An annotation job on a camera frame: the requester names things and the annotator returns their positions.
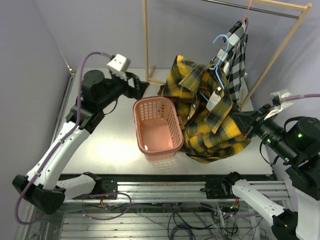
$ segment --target plastic basket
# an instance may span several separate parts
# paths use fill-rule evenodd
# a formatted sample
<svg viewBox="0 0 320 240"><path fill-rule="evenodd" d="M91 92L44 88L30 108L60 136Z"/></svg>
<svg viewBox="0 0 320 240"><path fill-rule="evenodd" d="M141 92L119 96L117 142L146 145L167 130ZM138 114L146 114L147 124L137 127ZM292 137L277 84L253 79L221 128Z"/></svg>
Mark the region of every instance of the plastic basket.
<svg viewBox="0 0 320 240"><path fill-rule="evenodd" d="M184 137L174 103L155 96L138 100L133 106L136 138L148 160L171 158L183 145Z"/></svg>

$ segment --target plaid shirt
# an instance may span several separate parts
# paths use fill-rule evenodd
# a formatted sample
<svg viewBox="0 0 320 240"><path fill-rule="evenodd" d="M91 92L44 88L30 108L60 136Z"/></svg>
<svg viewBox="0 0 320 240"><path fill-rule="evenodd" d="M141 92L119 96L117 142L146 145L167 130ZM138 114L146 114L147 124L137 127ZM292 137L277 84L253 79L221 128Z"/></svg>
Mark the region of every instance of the plaid shirt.
<svg viewBox="0 0 320 240"><path fill-rule="evenodd" d="M221 59L220 67L223 69L228 82L229 94L235 104L238 104L241 81L245 79L246 46L248 40L248 19L238 21L226 34L229 38L229 49L227 40L214 57L210 64L217 63Z"/></svg>
<svg viewBox="0 0 320 240"><path fill-rule="evenodd" d="M181 150L201 163L230 157L250 143L229 117L233 101L227 92L218 92L221 100L211 111L206 108L208 102L199 91L209 99L220 86L211 67L213 64L197 64L179 55L158 92L174 102L184 137ZM225 74L219 73L226 84Z"/></svg>

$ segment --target robotic arm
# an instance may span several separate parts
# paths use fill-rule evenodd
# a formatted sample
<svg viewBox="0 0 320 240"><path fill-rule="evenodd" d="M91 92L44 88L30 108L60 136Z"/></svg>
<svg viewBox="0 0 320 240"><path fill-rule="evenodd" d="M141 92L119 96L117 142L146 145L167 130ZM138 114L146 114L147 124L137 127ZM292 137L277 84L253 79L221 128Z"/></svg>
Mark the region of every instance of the robotic arm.
<svg viewBox="0 0 320 240"><path fill-rule="evenodd" d="M311 117L294 117L288 119L282 128L268 118L274 108L267 104L257 111L234 111L231 117L245 137L257 135L284 160L284 165L290 165L286 172L297 193L298 213L269 200L237 172L224 178L222 188L226 194L243 199L266 219L278 240L319 240L320 121ZM297 122L286 131L286 125L292 121Z"/></svg>
<svg viewBox="0 0 320 240"><path fill-rule="evenodd" d="M28 188L24 198L41 209L46 214L56 212L64 201L83 194L101 194L104 191L103 181L97 175L85 172L79 177L58 181L61 172L69 162L78 147L93 133L105 117L103 110L116 101L121 95L127 98L141 99L149 83L140 82L138 76L126 72L129 60L117 54L107 64L111 79L105 78L99 70L88 71L81 83L81 111L79 126L64 141L61 140L76 125L78 106L75 104L66 117L59 137L53 142L42 159L26 176L17 175L12 184L21 193L53 150L57 143L59 147L53 152L44 169L38 174L33 184ZM134 87L128 84L133 79Z"/></svg>

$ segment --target gray wall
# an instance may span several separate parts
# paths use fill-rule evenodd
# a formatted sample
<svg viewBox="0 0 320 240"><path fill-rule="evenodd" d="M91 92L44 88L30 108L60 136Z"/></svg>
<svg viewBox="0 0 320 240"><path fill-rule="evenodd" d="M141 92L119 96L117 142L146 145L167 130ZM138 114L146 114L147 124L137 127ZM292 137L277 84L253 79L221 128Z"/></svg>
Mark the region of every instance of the gray wall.
<svg viewBox="0 0 320 240"><path fill-rule="evenodd" d="M0 239L17 224L12 186L49 147L69 70L33 0L0 7Z"/></svg>
<svg viewBox="0 0 320 240"><path fill-rule="evenodd" d="M292 0L292 3L306 4L308 0ZM270 93L288 88L293 95L319 93L319 66L320 66L320 2L312 1L313 8L302 25L296 31L283 53L279 56L262 84L252 97L255 108L266 103L271 103ZM283 29L290 27L290 22L282 18L276 24L272 36L276 44L280 44L284 36ZM248 73L248 78L253 83L254 74ZM319 99L309 98L295 101L294 105L280 113L276 122L283 126L291 117L309 116L320 119ZM270 149L270 159L276 156ZM290 185L285 167L279 160L274 170L277 176L285 179Z"/></svg>
<svg viewBox="0 0 320 240"><path fill-rule="evenodd" d="M131 67L144 68L141 0L35 2L72 68L77 68L81 58L91 51L122 53L132 60ZM248 4L243 0L231 2ZM147 5L149 63L157 68L170 68L178 54L201 63L209 62L222 45L222 40L212 44L216 36L227 33L246 13L244 9L200 0L148 0ZM249 13L246 58L249 70L262 70L257 66L258 59L268 61L258 56L264 46L269 49L266 57L277 47L271 33L279 19L278 16ZM88 67L103 67L101 64L99 59L92 58Z"/></svg>

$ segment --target hanger hook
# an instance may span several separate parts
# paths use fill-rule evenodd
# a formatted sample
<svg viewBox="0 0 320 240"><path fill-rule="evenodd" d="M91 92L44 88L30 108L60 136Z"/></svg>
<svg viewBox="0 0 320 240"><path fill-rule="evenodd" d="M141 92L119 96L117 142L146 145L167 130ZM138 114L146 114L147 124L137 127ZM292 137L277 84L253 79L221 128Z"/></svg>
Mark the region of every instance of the hanger hook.
<svg viewBox="0 0 320 240"><path fill-rule="evenodd" d="M217 68L217 67L220 65L222 59L224 59L226 53L227 53L228 50L229 50L229 46L230 46L229 37L228 37L227 35L225 35L225 34L220 34L220 35L218 35L218 36L215 38L215 40L213 41L213 43L215 43L215 42L217 41L217 39L218 39L218 38L221 38L221 37L226 38L227 46L226 46L226 50L224 51L223 56L219 59L218 63L214 66L214 68Z"/></svg>

